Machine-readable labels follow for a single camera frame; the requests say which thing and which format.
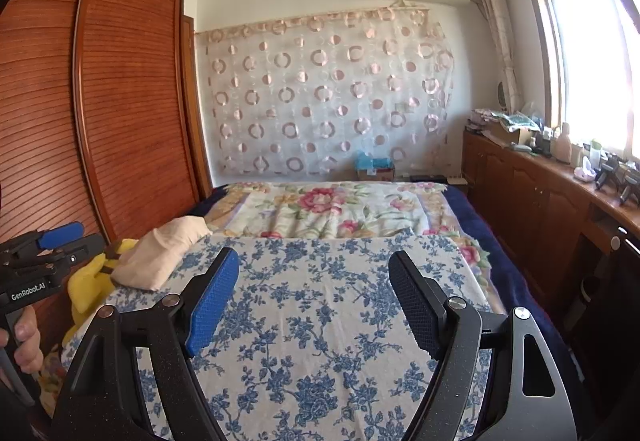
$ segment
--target blue flower pattern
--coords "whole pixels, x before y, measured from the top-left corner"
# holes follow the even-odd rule
[[[213,417],[234,441],[401,441],[436,361],[421,351],[388,280],[387,262],[409,253],[447,294],[490,310],[456,245],[439,235],[322,241],[204,237],[157,293],[119,287],[121,311],[180,293],[223,246],[241,268],[208,347],[192,364]],[[85,324],[63,352],[70,364]],[[138,352],[154,431],[172,439],[148,349]],[[458,438],[473,433],[490,352],[481,351]]]

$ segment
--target curtain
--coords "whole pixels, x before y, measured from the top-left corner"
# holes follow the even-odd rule
[[[196,50],[214,176],[331,179],[360,150],[398,174],[447,169],[454,61],[428,10],[212,30]]]
[[[504,101],[508,113],[512,114],[522,108],[522,98],[518,91],[513,68],[513,31],[506,0],[481,0],[484,14],[489,21],[491,36],[500,66],[500,80],[504,92]]]

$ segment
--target sliding wardrobe door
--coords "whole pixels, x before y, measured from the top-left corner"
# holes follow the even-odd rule
[[[79,141],[110,239],[141,237],[193,206],[178,46],[182,0],[81,0]]]
[[[78,0],[11,0],[0,15],[0,242],[80,221],[98,231],[76,149]]]

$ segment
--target yellow plush toy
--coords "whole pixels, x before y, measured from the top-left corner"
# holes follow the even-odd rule
[[[123,239],[116,247],[111,248],[119,257],[128,249],[136,245],[136,239]],[[71,339],[85,320],[87,320],[104,300],[115,289],[111,282],[110,273],[118,265],[118,259],[107,259],[101,253],[94,257],[87,265],[81,267],[70,278],[67,286],[71,299],[71,316],[74,326],[66,332],[63,345]]]

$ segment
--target beige pillow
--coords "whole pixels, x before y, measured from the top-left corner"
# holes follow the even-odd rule
[[[111,278],[125,286],[157,291],[190,247],[210,233],[202,217],[185,216],[169,221],[123,253]]]

